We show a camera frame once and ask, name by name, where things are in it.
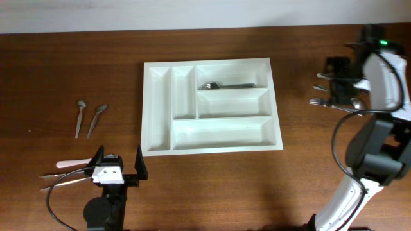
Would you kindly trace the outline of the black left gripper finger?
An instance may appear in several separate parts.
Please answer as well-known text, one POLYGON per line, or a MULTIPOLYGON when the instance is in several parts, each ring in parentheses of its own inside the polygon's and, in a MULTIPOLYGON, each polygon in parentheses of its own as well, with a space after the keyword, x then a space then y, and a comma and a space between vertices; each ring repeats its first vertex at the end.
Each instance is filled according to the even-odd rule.
POLYGON ((84 171, 85 175, 92 175, 95 167, 100 166, 101 161, 103 160, 103 157, 104 157, 104 147, 103 145, 101 145, 99 149, 97 150, 96 154, 86 165, 85 171, 84 171))
POLYGON ((134 164, 134 168, 137 173, 137 177, 140 180, 147 180, 148 179, 148 171, 145 166, 145 162, 143 160, 143 152, 141 146, 138 145, 137 153, 136 153, 136 160, 134 164))

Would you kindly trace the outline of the steel fork dark handle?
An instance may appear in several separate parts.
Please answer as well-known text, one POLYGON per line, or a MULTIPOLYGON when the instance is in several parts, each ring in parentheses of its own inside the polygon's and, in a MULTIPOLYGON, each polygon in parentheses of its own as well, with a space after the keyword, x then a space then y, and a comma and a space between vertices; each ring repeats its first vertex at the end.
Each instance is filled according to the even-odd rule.
POLYGON ((219 82, 207 82, 201 85, 200 90, 218 90, 218 89, 247 89, 254 88, 256 85, 254 83, 242 83, 235 85, 224 85, 219 82))

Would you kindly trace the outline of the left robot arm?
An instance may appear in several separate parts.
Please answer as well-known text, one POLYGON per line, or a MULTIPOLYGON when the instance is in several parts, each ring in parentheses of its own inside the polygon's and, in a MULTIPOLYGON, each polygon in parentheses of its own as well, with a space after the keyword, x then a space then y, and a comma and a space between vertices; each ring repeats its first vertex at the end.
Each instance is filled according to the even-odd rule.
POLYGON ((137 149, 134 168, 136 173, 123 173, 123 159, 119 155, 105 155, 100 146, 86 165, 85 174, 92 182, 102 188, 102 195, 87 202, 83 218, 87 230, 123 230, 127 191, 138 187, 141 180, 148 179, 148 171, 140 147, 137 149))

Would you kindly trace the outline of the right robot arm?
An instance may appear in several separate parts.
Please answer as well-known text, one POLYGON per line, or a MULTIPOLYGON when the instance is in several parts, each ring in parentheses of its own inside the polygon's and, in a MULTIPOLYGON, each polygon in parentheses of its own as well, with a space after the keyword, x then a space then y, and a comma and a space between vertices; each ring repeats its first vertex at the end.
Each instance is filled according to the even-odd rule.
POLYGON ((378 24, 363 27, 356 42, 348 43, 354 59, 329 57, 318 78, 328 80, 329 99, 311 98, 310 104, 340 108, 369 94, 371 108, 353 107, 339 120, 331 138, 331 152, 344 178, 329 203, 313 214, 304 230, 351 230, 351 223, 369 200, 410 170, 410 96, 407 53, 386 40, 378 24), (340 161, 336 150, 340 127, 354 116, 370 119, 351 139, 340 161))

